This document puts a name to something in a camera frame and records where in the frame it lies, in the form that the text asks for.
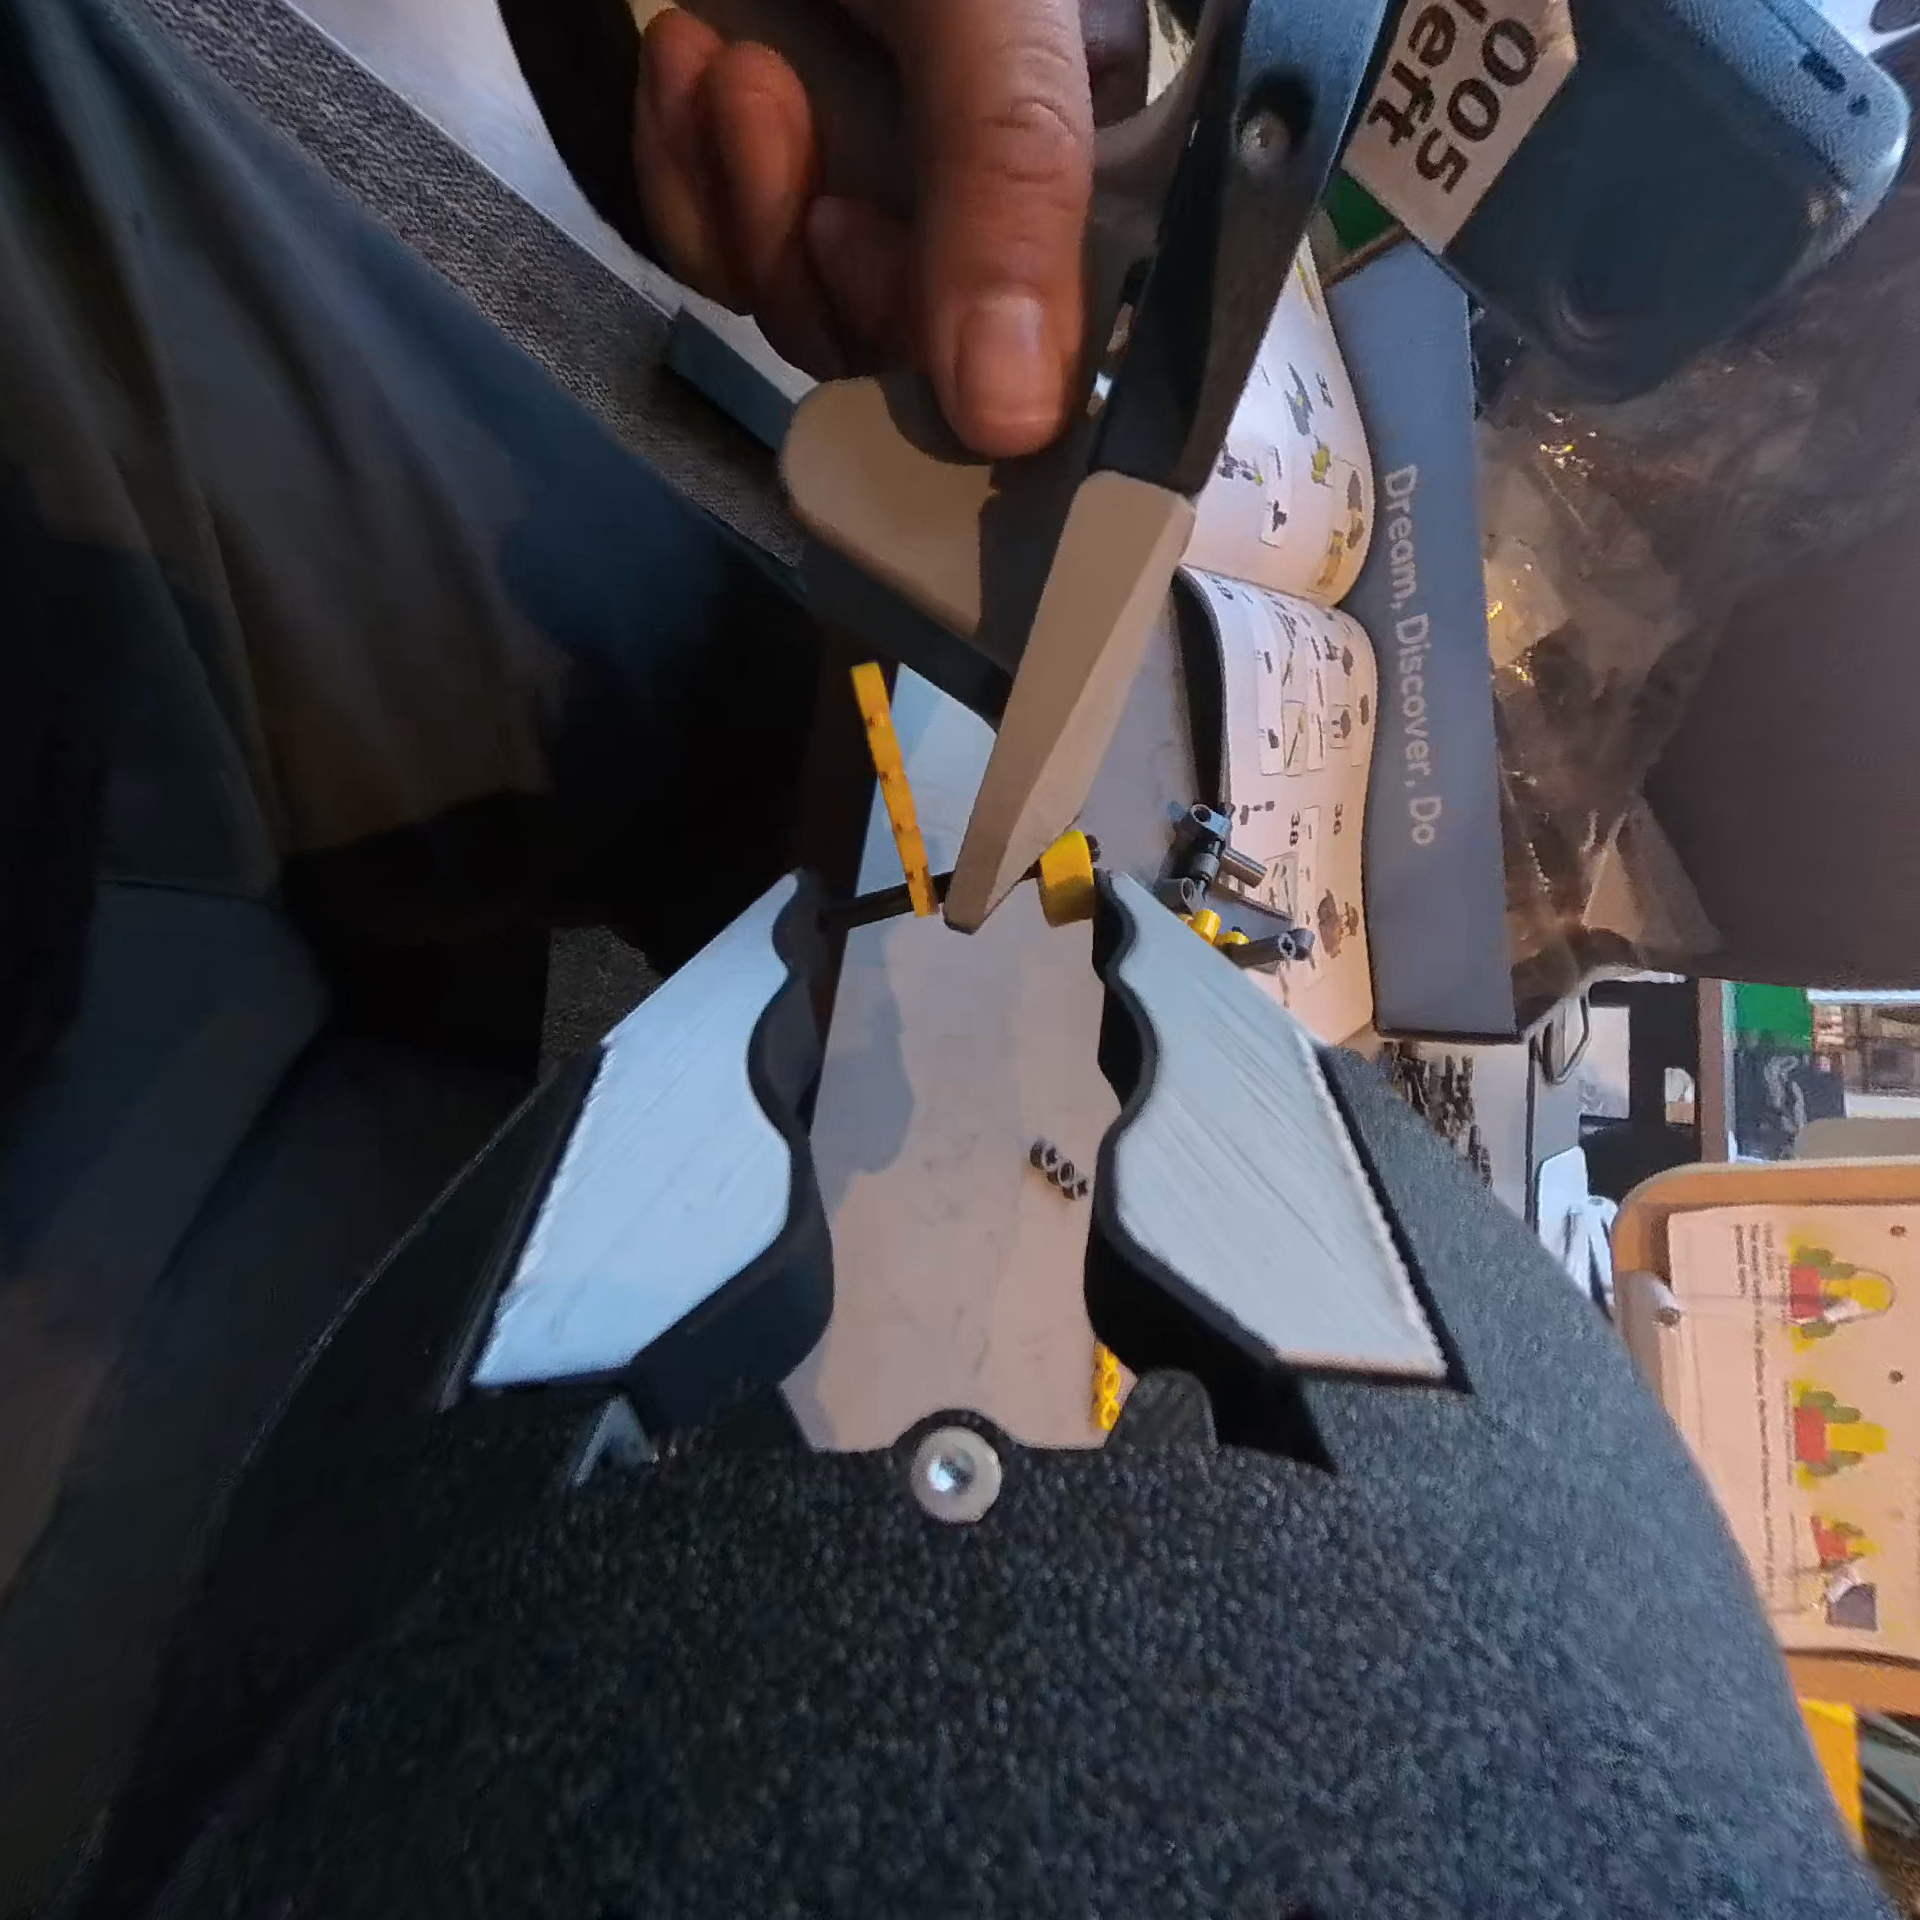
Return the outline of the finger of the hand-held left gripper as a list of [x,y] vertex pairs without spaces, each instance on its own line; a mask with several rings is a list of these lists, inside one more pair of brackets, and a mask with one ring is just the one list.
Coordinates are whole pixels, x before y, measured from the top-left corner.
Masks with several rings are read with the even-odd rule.
[[1194,503],[1142,478],[1094,472],[1074,492],[952,871],[952,928],[983,928],[1074,825],[1192,532]]

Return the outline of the open instruction booklet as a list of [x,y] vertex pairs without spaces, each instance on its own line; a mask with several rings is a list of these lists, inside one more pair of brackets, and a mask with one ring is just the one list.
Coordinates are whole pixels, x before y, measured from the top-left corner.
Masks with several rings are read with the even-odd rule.
[[1376,650],[1343,609],[1376,470],[1311,247],[1298,247],[1175,575],[1198,799],[1223,819],[1223,927],[1291,954],[1256,982],[1319,1041],[1374,1019],[1363,828]]

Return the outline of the black axle with yellow connector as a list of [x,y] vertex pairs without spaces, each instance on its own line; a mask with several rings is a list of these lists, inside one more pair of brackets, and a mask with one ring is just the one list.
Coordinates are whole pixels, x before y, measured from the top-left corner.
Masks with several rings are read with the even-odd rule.
[[[1057,840],[1024,880],[1033,880],[1046,923],[1063,928],[1091,921],[1098,899],[1100,841],[1091,833],[1071,831]],[[898,918],[926,919],[944,913],[952,874],[919,874],[891,889],[828,903],[820,911],[823,932],[894,921]]]

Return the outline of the person's left hand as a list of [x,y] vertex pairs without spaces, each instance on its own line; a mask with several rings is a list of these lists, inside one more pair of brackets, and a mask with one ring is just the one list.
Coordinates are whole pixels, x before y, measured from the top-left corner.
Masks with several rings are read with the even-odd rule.
[[1083,327],[1095,130],[1145,105],[1148,6],[843,6],[902,89],[911,206],[830,183],[846,118],[681,8],[639,40],[642,252],[818,380],[907,369],[977,456],[1054,441]]

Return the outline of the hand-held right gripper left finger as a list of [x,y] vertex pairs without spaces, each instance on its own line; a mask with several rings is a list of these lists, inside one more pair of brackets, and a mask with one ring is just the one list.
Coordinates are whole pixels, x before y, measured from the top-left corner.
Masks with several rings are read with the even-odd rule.
[[616,1384],[636,1411],[782,1385],[832,1316],[809,1126],[816,879],[782,876],[602,1041],[467,1363],[481,1392]]

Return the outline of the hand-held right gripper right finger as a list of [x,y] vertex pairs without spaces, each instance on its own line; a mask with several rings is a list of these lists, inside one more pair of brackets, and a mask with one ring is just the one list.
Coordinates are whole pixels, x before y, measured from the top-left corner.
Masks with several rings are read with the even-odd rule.
[[1136,1374],[1196,1338],[1257,1379],[1452,1380],[1323,1049],[1130,874],[1095,879],[1100,1142],[1088,1315]]

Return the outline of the person's black clothing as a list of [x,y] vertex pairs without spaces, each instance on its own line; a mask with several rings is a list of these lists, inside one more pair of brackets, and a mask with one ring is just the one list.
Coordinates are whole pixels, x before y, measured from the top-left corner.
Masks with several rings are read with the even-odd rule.
[[792,867],[787,569],[145,6],[6,6],[6,1915],[233,1479],[519,1105],[548,937]]

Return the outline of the yellow perforated brick beam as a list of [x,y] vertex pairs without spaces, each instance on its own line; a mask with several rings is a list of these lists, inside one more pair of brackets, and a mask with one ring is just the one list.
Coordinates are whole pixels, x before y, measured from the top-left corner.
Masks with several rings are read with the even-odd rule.
[[880,801],[902,860],[906,899],[914,918],[930,919],[940,913],[943,897],[929,865],[919,809],[906,772],[889,682],[880,664],[852,665],[850,682]]

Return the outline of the clear plastic bag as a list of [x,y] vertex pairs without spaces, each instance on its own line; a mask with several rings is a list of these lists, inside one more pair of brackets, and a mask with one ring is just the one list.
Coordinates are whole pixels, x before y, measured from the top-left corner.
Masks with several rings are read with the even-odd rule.
[[1649,799],[1695,695],[1713,590],[1778,372],[1767,339],[1636,400],[1596,400],[1473,313],[1480,564],[1492,655],[1505,930],[1526,1024],[1607,977],[1720,944]]

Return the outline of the grey and yellow brick assembly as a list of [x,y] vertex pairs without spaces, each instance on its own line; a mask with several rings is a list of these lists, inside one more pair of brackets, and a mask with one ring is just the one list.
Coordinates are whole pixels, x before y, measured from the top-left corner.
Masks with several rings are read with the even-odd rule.
[[1194,802],[1169,819],[1159,900],[1242,970],[1314,970],[1321,944],[1295,907],[1291,879],[1239,850],[1217,808]]

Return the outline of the grey cardboard box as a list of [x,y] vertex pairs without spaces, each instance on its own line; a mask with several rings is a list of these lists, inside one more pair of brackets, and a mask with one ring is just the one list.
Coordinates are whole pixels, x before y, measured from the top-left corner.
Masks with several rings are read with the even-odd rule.
[[1329,313],[1376,478],[1343,602],[1378,672],[1360,840],[1376,1028],[1513,1041],[1471,303],[1399,243],[1338,280]]

